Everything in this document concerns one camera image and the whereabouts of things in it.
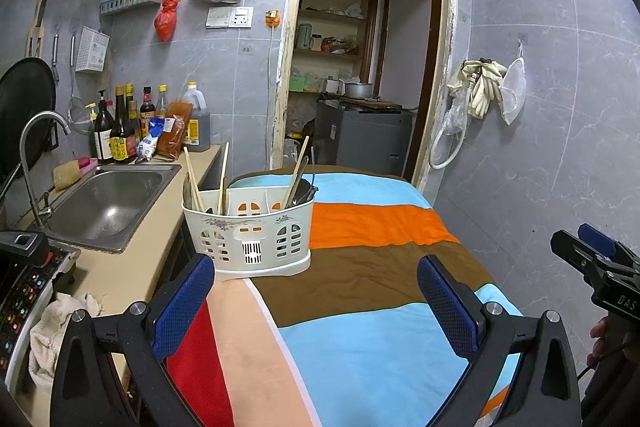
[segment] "hand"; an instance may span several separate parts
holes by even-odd
[[[598,323],[591,328],[589,335],[592,339],[597,339],[593,344],[593,350],[587,355],[587,365],[593,365],[600,360],[604,354],[605,339],[609,330],[609,317],[601,318]],[[624,350],[625,356],[631,362],[640,363],[640,333],[637,331],[628,331],[625,333],[623,344],[633,342],[633,346],[629,346]]]

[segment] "frying pan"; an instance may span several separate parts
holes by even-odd
[[[22,175],[18,168],[18,144],[24,126],[36,113],[55,109],[56,84],[44,60],[23,58],[0,78],[0,194],[4,192],[5,184]],[[49,129],[49,121],[39,121],[27,136],[26,153],[30,169],[46,149]]]

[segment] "blue stripe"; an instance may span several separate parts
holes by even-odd
[[[304,179],[311,182],[312,174],[305,174]],[[252,178],[244,178],[233,183],[231,187],[286,187],[289,185],[289,174],[264,174]],[[405,181],[353,174],[348,172],[328,172],[316,174],[317,203],[354,203],[388,206],[392,204],[412,204],[420,208],[431,208],[415,187]]]
[[[493,285],[476,295],[520,312]],[[281,328],[322,427],[424,427],[466,368],[429,305],[324,317]],[[492,392],[510,381],[510,355]]]

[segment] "screw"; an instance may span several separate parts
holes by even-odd
[[[80,322],[86,317],[86,311],[83,309],[76,310],[71,314],[71,320],[73,322]]]
[[[129,306],[129,312],[132,315],[142,315],[146,310],[146,304],[142,301],[134,302]]]
[[[550,322],[553,322],[554,324],[556,322],[560,322],[560,314],[556,311],[553,310],[549,310],[545,313],[546,318],[549,319]]]
[[[487,302],[484,307],[492,315],[500,315],[503,311],[502,306],[497,302]]]

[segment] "stainless steel sink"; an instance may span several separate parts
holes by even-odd
[[[73,245],[122,252],[178,170],[174,164],[98,167],[53,202],[44,230]]]

